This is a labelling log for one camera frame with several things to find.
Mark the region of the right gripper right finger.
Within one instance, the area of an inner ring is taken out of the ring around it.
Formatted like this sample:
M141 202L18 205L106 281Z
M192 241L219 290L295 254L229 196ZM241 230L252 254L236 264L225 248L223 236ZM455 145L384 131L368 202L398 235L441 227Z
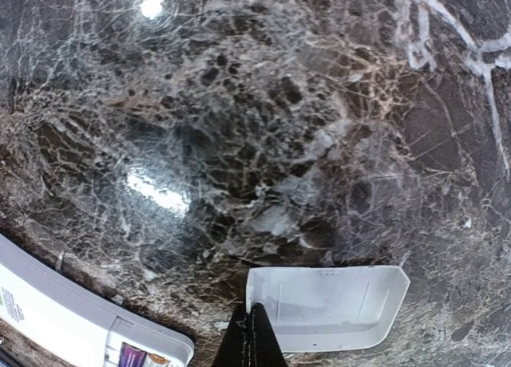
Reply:
M260 303L251 310L251 366L286 367L267 312Z

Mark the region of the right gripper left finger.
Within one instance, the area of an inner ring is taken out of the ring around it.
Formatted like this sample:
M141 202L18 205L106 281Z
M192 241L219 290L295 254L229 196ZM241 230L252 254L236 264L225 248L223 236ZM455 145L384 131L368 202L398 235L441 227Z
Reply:
M248 350L248 315L245 309L234 309L213 366L247 367L249 366Z

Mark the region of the white battery cover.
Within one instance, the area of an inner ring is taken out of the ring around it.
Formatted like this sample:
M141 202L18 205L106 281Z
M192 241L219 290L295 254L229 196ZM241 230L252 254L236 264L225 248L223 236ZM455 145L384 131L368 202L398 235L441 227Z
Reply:
M246 307L264 306L280 349L369 349L388 336L410 286L400 266L251 268Z

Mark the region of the gold AAA battery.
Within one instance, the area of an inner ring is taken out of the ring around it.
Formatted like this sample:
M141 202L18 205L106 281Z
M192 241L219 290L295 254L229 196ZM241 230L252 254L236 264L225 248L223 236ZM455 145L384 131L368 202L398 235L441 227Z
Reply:
M146 353L144 367L168 367L170 360L153 353Z

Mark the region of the white remote control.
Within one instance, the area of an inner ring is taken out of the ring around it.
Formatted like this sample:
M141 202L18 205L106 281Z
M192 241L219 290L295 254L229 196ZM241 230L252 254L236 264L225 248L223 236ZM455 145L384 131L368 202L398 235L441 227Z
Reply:
M122 343L186 366L193 341L133 314L1 238L1 319L74 366L118 366Z

